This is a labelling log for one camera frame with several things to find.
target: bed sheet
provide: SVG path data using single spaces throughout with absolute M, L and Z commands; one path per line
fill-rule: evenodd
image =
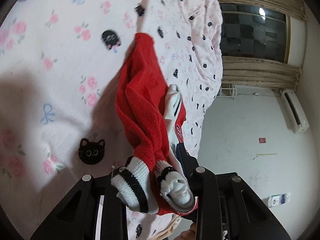
M 143 17 L 135 9 L 140 4 Z M 167 83 L 181 90 L 185 147 L 197 157 L 203 116 L 221 84 L 221 23 L 217 0 L 19 0 L 14 5 L 0 28 L 0 203 L 23 238 L 30 239 L 84 174 L 104 176 L 132 155 L 114 99 L 136 32 L 154 38 Z M 112 41 L 101 38 L 106 30 L 119 38 L 111 49 L 106 45 Z M 100 163 L 80 161 L 81 138 L 105 140 Z M 137 232 L 148 239 L 171 219 L 171 214 L 128 210 L 129 239 Z

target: black stripe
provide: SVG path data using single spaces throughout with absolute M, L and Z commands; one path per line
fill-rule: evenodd
M 124 169 L 119 175 L 128 183 L 129 187 L 132 189 L 133 193 L 136 195 L 141 213 L 148 213 L 148 200 L 146 194 L 138 182 L 137 178 L 127 169 Z
M 176 111 L 174 112 L 174 117 L 176 117 L 176 114 L 177 114 L 178 109 L 179 109 L 179 106 L 180 106 L 180 102 L 181 102 L 181 97 L 180 97 L 180 100 L 179 100 L 179 103 L 178 103 L 177 109 L 176 109 Z
M 165 177 L 170 173 L 176 171 L 172 166 L 166 167 L 162 170 L 161 175 L 157 178 L 158 186 L 161 188 L 161 182 L 165 179 Z

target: cat ear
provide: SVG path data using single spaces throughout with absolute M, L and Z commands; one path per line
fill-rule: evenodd
M 105 146 L 105 141 L 103 139 L 101 139 L 100 141 L 98 141 L 98 144 L 104 147 Z
M 86 138 L 82 138 L 82 140 L 80 141 L 80 146 L 85 146 L 89 143 L 88 139 Z

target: human hand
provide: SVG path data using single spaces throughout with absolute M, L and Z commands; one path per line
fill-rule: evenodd
M 196 223 L 193 223 L 190 226 L 190 229 L 187 231 L 183 231 L 179 236 L 177 236 L 174 240 L 195 240 L 196 239 Z

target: checkered window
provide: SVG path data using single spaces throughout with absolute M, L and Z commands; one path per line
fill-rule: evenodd
M 244 4 L 221 3 L 220 6 L 223 56 L 285 61 L 287 29 L 284 14 Z

